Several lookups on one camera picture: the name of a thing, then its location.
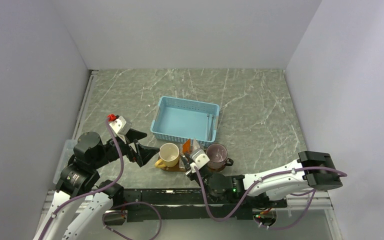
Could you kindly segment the purple mug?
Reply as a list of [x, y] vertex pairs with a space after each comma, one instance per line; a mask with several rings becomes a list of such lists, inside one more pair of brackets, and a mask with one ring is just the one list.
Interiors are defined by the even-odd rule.
[[206, 155], [209, 158], [208, 167], [218, 170], [224, 167], [231, 167], [234, 161], [229, 158], [226, 147], [219, 143], [213, 143], [206, 149]]

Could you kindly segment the white toothpaste tube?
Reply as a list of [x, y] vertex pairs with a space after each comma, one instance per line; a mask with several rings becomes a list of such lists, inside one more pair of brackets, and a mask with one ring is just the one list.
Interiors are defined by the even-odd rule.
[[192, 141], [192, 151], [194, 152], [200, 148], [201, 146], [199, 145], [199, 142], [194, 138]]

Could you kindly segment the yellow mug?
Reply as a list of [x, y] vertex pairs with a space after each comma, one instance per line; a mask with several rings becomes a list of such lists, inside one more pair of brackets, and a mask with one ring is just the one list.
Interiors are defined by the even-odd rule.
[[174, 143], [165, 143], [159, 148], [158, 160], [154, 166], [156, 168], [172, 168], [179, 163], [180, 150]]

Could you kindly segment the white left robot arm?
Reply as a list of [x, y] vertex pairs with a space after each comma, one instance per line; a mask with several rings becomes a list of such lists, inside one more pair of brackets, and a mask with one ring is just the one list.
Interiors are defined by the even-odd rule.
[[82, 134], [68, 165], [60, 173], [52, 203], [34, 239], [80, 239], [93, 219], [139, 199], [138, 191], [125, 190], [117, 180], [105, 180], [96, 190], [93, 187], [100, 179], [98, 169], [111, 162], [127, 157], [139, 167], [147, 164], [160, 150], [138, 142], [146, 136], [144, 132], [130, 129], [126, 141], [112, 136], [103, 143], [96, 132]]

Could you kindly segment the orange toothpaste tube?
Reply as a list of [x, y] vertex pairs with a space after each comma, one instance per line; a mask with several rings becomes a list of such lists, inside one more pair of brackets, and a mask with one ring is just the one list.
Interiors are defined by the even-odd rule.
[[192, 143], [191, 139], [189, 138], [183, 145], [182, 145], [182, 153], [183, 154], [190, 154], [192, 152]]

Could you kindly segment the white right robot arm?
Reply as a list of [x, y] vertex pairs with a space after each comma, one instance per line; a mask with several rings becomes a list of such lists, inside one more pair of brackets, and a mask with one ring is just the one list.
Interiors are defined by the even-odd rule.
[[186, 176], [202, 186], [207, 197], [229, 203], [256, 200], [262, 208], [307, 188], [340, 188], [341, 178], [347, 176], [336, 169], [330, 154], [316, 151], [299, 152], [298, 159], [272, 170], [230, 176], [211, 171], [209, 156], [202, 150], [181, 154], [180, 159]]

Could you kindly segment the clear glass holder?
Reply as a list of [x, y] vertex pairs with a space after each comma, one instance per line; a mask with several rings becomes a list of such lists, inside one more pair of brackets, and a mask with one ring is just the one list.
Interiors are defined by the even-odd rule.
[[179, 162], [180, 162], [180, 165], [183, 166], [183, 169], [185, 171], [188, 171], [191, 169], [191, 167], [190, 167], [190, 163], [191, 163], [190, 155], [191, 154], [182, 153], [182, 147], [181, 147]]

